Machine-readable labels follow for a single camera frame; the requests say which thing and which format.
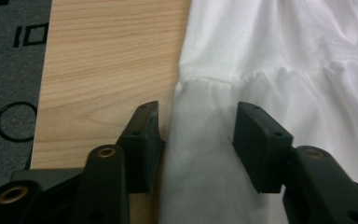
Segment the white cloth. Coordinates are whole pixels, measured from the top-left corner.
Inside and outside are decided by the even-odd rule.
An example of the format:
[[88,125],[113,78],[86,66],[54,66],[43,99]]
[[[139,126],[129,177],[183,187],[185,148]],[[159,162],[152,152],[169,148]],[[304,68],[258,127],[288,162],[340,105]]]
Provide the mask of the white cloth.
[[160,223],[287,223],[282,195],[257,194],[231,145],[239,101],[358,182],[358,0],[192,2]]

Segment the metal screw hole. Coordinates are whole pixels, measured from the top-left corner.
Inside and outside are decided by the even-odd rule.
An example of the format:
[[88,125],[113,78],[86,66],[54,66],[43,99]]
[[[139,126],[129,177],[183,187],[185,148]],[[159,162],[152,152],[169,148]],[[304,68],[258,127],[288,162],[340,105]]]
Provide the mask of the metal screw hole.
[[116,151],[113,148],[107,147],[103,148],[98,152],[98,156],[101,158],[106,158],[115,155]]
[[7,189],[5,192],[0,194],[0,203],[14,203],[27,195],[28,191],[28,188],[24,186],[17,186],[11,189]]
[[323,159],[325,157],[324,153],[315,148],[306,148],[304,152],[314,159]]

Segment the gray mat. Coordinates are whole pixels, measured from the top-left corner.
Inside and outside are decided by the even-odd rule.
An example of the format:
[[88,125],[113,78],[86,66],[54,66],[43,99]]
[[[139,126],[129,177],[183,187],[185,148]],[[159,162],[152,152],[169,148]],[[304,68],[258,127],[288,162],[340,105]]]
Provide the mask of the gray mat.
[[[9,0],[0,6],[0,108],[18,101],[37,105],[50,8],[51,0]],[[1,118],[2,130],[15,138],[33,135],[34,123],[34,112],[25,105]],[[0,178],[23,169],[32,146],[0,136]]]

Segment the wooden table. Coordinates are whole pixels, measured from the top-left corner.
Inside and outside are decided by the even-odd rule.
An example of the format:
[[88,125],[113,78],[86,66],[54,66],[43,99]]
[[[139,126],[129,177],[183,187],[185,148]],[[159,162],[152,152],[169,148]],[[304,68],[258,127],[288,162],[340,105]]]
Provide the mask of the wooden table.
[[[138,105],[159,101],[166,139],[189,0],[54,0],[32,168],[83,167]],[[158,194],[131,195],[131,223],[157,223]]]

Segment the black plastic bracket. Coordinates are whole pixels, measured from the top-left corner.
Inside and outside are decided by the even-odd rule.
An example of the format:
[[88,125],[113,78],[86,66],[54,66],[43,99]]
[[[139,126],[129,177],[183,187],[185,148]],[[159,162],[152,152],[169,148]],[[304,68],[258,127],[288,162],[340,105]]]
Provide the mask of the black plastic bracket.
[[326,151],[294,149],[292,141],[262,108],[238,104],[233,146],[258,192],[279,193],[285,185],[291,224],[358,223],[358,184]]
[[[91,151],[83,172],[16,173],[33,180],[0,187],[0,224],[128,224],[128,193],[152,192],[164,145],[158,132],[158,102],[141,105],[115,145]],[[40,181],[40,175],[49,181]]]

